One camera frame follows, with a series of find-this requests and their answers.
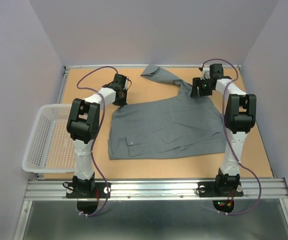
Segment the grey long sleeve shirt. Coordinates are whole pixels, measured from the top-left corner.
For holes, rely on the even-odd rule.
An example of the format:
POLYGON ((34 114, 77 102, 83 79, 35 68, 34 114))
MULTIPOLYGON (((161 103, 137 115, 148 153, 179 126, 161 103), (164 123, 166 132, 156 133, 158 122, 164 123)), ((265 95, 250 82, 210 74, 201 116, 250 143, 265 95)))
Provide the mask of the grey long sleeve shirt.
POLYGON ((141 76, 176 85, 178 94, 116 110, 108 139, 110 160, 175 159, 225 151, 221 114, 209 97, 192 98, 189 83, 157 65, 147 66, 141 76))

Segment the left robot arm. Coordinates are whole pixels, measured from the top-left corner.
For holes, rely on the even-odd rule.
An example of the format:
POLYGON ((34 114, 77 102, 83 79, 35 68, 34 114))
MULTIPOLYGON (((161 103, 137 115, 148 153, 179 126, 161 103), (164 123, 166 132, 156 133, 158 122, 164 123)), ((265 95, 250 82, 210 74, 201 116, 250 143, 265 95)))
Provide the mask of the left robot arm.
POLYGON ((66 128, 73 140, 76 165, 72 182, 63 184, 67 198, 90 198, 96 193, 92 149, 100 131, 100 114, 109 104, 127 105, 127 91, 128 77, 116 73, 113 81, 99 92, 73 100, 66 128))

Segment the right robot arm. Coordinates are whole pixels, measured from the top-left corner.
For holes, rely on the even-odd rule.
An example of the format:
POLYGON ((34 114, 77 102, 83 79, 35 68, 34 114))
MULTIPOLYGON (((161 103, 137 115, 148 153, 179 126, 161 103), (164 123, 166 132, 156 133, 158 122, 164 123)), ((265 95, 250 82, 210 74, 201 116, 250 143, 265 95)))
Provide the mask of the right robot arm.
POLYGON ((193 78, 191 97, 211 96, 213 91, 222 97, 222 122, 227 140, 224 160, 213 181, 198 184, 200 197, 240 197, 243 190, 240 182, 240 163, 245 140, 256 123, 257 97, 241 90, 233 80, 224 76, 223 66, 214 63, 202 65, 200 77, 193 78))

